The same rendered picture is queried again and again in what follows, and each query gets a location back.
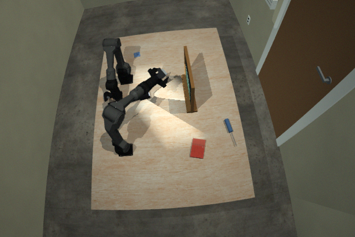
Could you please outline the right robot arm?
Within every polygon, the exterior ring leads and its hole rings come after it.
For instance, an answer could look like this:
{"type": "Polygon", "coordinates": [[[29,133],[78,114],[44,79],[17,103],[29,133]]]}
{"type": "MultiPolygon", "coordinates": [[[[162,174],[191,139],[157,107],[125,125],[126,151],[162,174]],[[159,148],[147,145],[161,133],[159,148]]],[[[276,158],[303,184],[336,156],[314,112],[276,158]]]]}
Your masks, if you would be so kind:
{"type": "Polygon", "coordinates": [[[163,79],[167,75],[167,72],[163,69],[158,68],[157,71],[158,73],[154,78],[150,77],[146,81],[141,82],[130,91],[128,96],[118,102],[110,103],[103,109],[102,117],[104,119],[104,127],[112,138],[112,145],[119,157],[133,155],[133,144],[127,143],[117,130],[125,118],[125,108],[133,100],[138,100],[141,96],[148,93],[156,85],[156,80],[163,79]]]}

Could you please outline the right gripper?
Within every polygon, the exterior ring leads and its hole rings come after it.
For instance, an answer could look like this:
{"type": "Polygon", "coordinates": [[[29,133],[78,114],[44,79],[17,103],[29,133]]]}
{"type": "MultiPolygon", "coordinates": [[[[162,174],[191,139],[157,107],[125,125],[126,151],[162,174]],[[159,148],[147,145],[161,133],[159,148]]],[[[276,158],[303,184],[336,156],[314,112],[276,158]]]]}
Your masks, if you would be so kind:
{"type": "MultiPolygon", "coordinates": [[[[157,73],[155,73],[155,72],[157,72],[157,71],[156,71],[157,69],[158,69],[158,68],[153,68],[153,69],[150,68],[150,69],[148,70],[148,72],[149,72],[149,74],[150,74],[151,77],[154,78],[154,76],[157,74],[157,73]]],[[[167,77],[166,79],[164,79],[164,81],[163,81],[162,79],[156,80],[156,78],[155,78],[156,84],[158,84],[158,85],[162,86],[163,88],[165,88],[165,87],[167,86],[166,83],[168,82],[168,78],[169,78],[169,77],[167,77]]]]}

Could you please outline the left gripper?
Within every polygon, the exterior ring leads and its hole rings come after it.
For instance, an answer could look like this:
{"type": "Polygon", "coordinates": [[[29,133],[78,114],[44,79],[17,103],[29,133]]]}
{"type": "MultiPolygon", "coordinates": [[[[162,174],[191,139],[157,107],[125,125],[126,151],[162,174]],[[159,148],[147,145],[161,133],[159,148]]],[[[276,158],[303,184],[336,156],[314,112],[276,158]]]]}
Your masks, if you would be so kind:
{"type": "Polygon", "coordinates": [[[120,91],[120,94],[119,94],[119,95],[117,95],[117,96],[113,96],[113,99],[115,99],[115,101],[117,102],[117,101],[121,100],[121,99],[122,99],[122,97],[123,97],[123,95],[122,95],[122,91],[120,91]]]}

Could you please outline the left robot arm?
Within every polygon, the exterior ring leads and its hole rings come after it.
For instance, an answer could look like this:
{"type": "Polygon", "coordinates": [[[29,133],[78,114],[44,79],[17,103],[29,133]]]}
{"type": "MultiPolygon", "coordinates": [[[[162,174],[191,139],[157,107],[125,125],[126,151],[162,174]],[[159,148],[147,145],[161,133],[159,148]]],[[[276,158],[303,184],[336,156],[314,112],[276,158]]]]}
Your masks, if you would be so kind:
{"type": "Polygon", "coordinates": [[[120,49],[120,38],[103,39],[102,45],[103,49],[106,52],[106,59],[108,65],[108,68],[106,70],[107,75],[105,87],[106,90],[109,90],[111,92],[105,92],[103,94],[103,99],[106,102],[109,98],[113,98],[113,96],[117,96],[120,94],[114,69],[114,55],[117,61],[116,73],[118,75],[120,84],[132,84],[133,75],[130,74],[131,67],[129,63],[124,62],[124,58],[120,49]]]}

